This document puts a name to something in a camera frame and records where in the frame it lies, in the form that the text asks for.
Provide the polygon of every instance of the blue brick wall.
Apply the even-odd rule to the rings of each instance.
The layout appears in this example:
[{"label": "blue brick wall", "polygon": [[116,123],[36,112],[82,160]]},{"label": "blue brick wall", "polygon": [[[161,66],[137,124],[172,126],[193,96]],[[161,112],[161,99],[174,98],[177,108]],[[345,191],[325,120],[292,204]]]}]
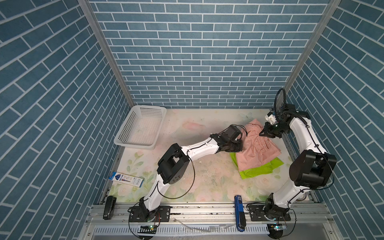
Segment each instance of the blue brick wall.
[{"label": "blue brick wall", "polygon": [[133,100],[269,108],[328,0],[94,1]]},{"label": "blue brick wall", "polygon": [[345,239],[383,239],[383,12],[381,0],[342,0],[287,98],[338,159],[334,186],[316,194]]},{"label": "blue brick wall", "polygon": [[0,1],[0,239],[72,239],[128,111],[76,0]]}]

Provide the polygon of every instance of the pink clothing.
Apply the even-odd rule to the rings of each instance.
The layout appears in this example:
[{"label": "pink clothing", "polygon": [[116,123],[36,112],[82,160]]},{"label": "pink clothing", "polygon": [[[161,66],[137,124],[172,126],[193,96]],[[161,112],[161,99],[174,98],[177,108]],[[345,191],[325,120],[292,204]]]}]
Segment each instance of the pink clothing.
[{"label": "pink clothing", "polygon": [[268,138],[260,137],[263,126],[256,119],[245,125],[248,136],[243,133],[243,150],[236,153],[239,171],[260,167],[281,154],[280,149]]}]

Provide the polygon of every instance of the folded clothes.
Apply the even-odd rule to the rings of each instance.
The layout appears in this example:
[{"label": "folded clothes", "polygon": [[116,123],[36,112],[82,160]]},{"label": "folded clothes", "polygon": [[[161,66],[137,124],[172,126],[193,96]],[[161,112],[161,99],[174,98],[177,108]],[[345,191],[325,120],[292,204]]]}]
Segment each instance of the folded clothes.
[{"label": "folded clothes", "polygon": [[[232,161],[237,166],[237,160],[236,160],[236,154],[234,152],[229,153],[229,155],[232,158]],[[250,178],[250,177],[256,177],[262,174],[270,174],[273,172],[275,168],[278,168],[279,166],[283,165],[283,162],[278,158],[272,159],[272,161],[260,166],[255,167],[251,169],[247,169],[244,171],[239,171],[240,176],[242,179]]]},{"label": "folded clothes", "polygon": [[256,119],[245,125],[248,136],[243,133],[243,150],[236,153],[239,171],[260,167],[281,154],[280,149],[268,137],[260,137],[263,126]]}]

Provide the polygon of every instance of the lime green fabric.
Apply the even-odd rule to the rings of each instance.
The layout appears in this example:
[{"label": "lime green fabric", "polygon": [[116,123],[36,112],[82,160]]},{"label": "lime green fabric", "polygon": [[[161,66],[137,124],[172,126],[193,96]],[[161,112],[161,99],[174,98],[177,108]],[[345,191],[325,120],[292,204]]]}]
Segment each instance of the lime green fabric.
[{"label": "lime green fabric", "polygon": [[[229,155],[232,158],[232,161],[237,166],[237,160],[236,160],[236,153],[231,152]],[[250,178],[250,177],[256,177],[261,174],[269,174],[272,173],[275,168],[278,168],[279,166],[283,165],[283,162],[278,158],[274,158],[269,163],[266,163],[260,167],[251,168],[245,171],[239,171],[240,176],[242,179]]]}]

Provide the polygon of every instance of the floral tabletop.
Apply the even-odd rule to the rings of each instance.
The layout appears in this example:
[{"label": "floral tabletop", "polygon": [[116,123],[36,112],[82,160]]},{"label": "floral tabletop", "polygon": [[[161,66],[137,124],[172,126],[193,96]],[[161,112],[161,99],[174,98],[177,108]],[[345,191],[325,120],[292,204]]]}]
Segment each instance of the floral tabletop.
[{"label": "floral tabletop", "polygon": [[[180,146],[200,142],[210,133],[219,133],[230,124],[245,125],[253,119],[265,122],[267,109],[168,109],[153,150],[125,148],[118,172],[144,178],[141,188],[113,182],[110,195],[117,202],[138,202],[152,187],[157,170],[157,162],[173,143]],[[272,141],[280,148],[283,165],[271,174],[241,179],[236,165],[227,152],[204,156],[194,161],[196,178],[194,185],[184,197],[163,201],[172,202],[227,202],[235,195],[242,195],[245,201],[265,200],[271,192],[277,191],[289,178],[288,169],[292,163],[283,140]],[[184,194],[192,184],[193,169],[188,165],[182,179],[172,184],[167,197]]]}]

